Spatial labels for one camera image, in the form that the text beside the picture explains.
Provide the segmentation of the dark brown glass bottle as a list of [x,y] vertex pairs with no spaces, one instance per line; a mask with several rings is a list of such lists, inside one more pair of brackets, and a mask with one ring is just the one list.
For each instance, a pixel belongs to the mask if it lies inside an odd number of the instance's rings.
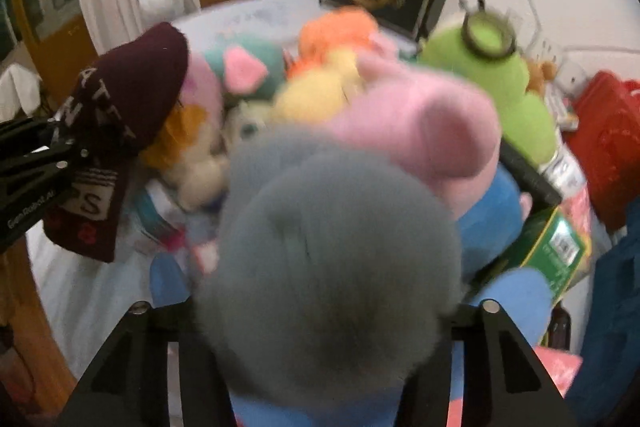
[[551,312],[551,319],[547,332],[542,338],[542,345],[549,349],[570,350],[570,336],[572,335],[572,319],[563,303],[559,301]]

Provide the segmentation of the pink tissue pack far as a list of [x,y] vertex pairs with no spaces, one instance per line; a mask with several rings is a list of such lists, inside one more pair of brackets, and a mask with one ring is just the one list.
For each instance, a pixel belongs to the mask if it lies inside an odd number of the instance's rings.
[[[570,352],[537,346],[534,349],[538,359],[550,375],[561,395],[566,395],[570,385],[582,366],[582,358]],[[460,427],[462,399],[451,400],[448,410],[447,427]]]

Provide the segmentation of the maroon knit beanie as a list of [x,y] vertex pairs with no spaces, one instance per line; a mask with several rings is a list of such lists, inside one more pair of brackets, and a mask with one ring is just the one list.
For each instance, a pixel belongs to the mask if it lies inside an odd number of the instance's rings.
[[80,72],[61,124],[88,156],[44,214],[51,242],[94,260],[114,260],[130,168],[175,107],[188,65],[186,36],[163,22]]

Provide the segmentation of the green cardboard box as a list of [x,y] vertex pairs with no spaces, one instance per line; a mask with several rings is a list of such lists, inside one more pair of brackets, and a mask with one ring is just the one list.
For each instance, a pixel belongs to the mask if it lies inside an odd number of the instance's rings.
[[527,219],[503,254],[476,273],[471,287],[478,291],[506,271],[534,268],[546,279],[555,305],[588,263],[591,249],[590,237],[579,233],[560,207],[542,210]]

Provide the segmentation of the green frog plush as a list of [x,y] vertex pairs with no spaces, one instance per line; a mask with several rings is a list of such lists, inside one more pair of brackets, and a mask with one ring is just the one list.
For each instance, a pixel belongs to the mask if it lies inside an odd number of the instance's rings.
[[460,6],[457,17],[421,40],[416,61],[483,89],[494,101],[506,141],[530,165],[548,164],[558,148],[555,123],[544,99],[528,87],[529,66],[512,24],[486,0]]

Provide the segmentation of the orange plush toy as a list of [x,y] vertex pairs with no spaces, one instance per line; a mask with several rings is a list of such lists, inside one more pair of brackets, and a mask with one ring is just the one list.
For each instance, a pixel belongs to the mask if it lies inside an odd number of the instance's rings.
[[298,34],[298,54],[288,63],[288,79],[320,66],[326,54],[338,48],[370,49],[378,22],[366,10],[344,6],[307,22]]

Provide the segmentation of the pink pig plush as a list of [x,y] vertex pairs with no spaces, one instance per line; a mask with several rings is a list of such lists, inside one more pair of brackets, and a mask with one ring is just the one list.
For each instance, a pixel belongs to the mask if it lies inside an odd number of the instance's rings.
[[[468,283],[520,235],[532,208],[530,195],[499,165],[502,129],[494,102],[474,83],[431,69],[359,55],[359,75],[373,82],[326,124],[346,144],[385,153],[425,183],[454,214],[461,254],[448,248],[431,268],[445,282],[444,262]],[[510,270],[472,298],[503,305],[527,341],[538,343],[548,325],[551,293],[533,268]],[[400,391],[387,392],[318,416],[317,426],[391,426]]]

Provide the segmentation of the grey pompom plush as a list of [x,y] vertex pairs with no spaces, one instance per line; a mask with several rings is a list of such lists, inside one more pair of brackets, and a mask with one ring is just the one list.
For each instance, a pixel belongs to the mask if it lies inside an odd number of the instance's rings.
[[388,159],[305,128],[235,147],[198,327],[239,395],[333,409],[399,387],[461,299],[447,207]]

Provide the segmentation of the brown teddy bear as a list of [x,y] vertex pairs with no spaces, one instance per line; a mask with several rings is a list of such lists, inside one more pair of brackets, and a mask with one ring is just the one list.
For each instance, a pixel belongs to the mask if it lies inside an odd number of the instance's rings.
[[526,90],[534,92],[541,98],[546,95],[547,83],[554,80],[558,72],[558,66],[551,61],[534,61],[532,58],[526,60],[529,80]]

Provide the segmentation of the blue plastic crate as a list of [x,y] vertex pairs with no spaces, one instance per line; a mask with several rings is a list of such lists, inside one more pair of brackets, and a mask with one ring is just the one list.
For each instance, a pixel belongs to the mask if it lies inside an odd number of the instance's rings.
[[639,202],[594,266],[582,366],[565,399],[579,426],[639,424]]

